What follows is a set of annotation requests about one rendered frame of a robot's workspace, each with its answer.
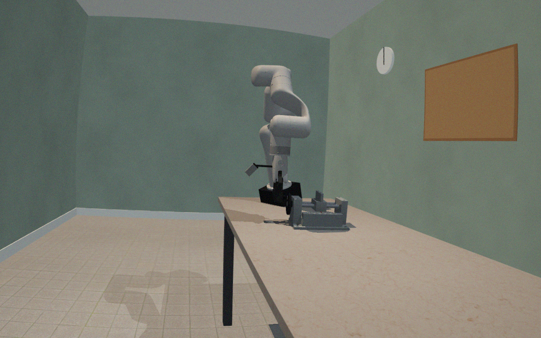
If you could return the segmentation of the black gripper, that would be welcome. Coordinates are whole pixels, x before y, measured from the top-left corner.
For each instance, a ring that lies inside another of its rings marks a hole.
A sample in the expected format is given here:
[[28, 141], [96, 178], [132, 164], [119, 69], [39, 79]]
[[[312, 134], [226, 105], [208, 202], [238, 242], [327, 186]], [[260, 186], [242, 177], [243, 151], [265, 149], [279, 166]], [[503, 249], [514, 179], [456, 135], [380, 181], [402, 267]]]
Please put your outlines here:
[[287, 183], [287, 154], [269, 154], [272, 157], [273, 202], [283, 202], [283, 182]]

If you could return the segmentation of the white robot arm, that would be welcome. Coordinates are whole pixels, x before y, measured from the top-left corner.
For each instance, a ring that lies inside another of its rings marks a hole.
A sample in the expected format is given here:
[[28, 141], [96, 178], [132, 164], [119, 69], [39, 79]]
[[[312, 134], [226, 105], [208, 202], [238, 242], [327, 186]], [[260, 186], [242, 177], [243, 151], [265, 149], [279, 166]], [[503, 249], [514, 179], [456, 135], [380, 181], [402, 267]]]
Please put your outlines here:
[[258, 65], [251, 73], [251, 82], [254, 86], [266, 86], [263, 116], [270, 124], [263, 126], [259, 132], [266, 165], [253, 163], [245, 173], [250, 176], [258, 167], [267, 167], [269, 178], [267, 188], [272, 191], [273, 155], [269, 154], [290, 155], [291, 138], [306, 138], [311, 132], [309, 109], [294, 94], [291, 78], [291, 70], [278, 65]]

